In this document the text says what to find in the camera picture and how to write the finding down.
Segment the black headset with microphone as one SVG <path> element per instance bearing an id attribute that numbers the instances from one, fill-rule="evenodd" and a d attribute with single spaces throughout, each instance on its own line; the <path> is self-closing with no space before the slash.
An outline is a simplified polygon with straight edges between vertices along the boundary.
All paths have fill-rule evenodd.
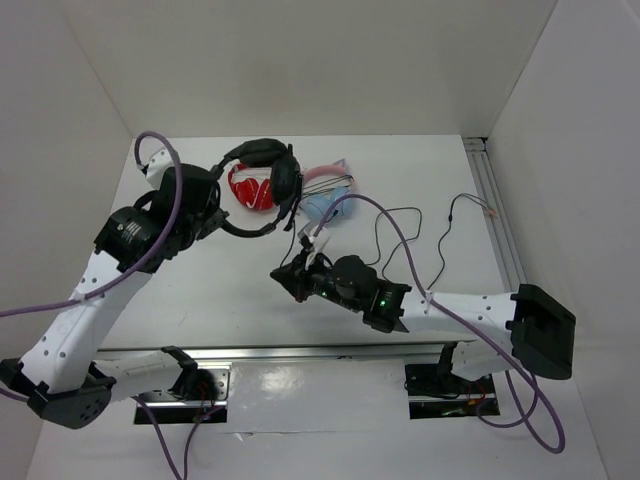
<path id="1" fill-rule="evenodd" d="M 269 168 L 270 177 L 263 189 L 263 197 L 269 197 L 273 205 L 279 208 L 276 218 L 260 229 L 246 230 L 233 225 L 226 219 L 221 228 L 226 233 L 239 238 L 260 238 L 274 232 L 278 224 L 287 218 L 283 230 L 291 231 L 295 223 L 295 214 L 299 206 L 302 189 L 303 173 L 298 160 L 294 156 L 293 146 L 285 145 L 279 140 L 261 138 L 248 140 L 226 153 L 223 159 L 214 165 L 210 172 L 215 180 L 222 177 L 226 166 L 237 161 L 234 170 Z"/>

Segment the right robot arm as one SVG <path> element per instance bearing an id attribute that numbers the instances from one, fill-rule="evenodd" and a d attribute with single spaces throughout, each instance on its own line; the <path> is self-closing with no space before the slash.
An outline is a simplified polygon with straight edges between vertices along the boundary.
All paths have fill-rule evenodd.
<path id="1" fill-rule="evenodd" d="M 297 302 L 317 296 L 359 313 L 382 333 L 445 332 L 436 379 L 448 392 L 485 375 L 516 370 L 550 380 L 573 373 L 576 317 L 533 284 L 495 295 L 420 293 L 378 276 L 358 256 L 330 261 L 301 252 L 270 276 Z"/>

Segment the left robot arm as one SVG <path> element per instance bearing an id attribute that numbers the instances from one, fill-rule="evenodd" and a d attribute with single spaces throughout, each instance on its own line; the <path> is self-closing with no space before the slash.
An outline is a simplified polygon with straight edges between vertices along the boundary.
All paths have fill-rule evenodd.
<path id="1" fill-rule="evenodd" d="M 207 170 L 168 168 L 155 191 L 114 212 L 62 310 L 36 345 L 1 363 L 1 380 L 41 419 L 69 429 L 93 422 L 129 397 L 166 391 L 180 400 L 212 400 L 215 380 L 175 346 L 99 360 L 96 353 L 127 304 L 161 264 L 213 231 L 219 186 Z"/>

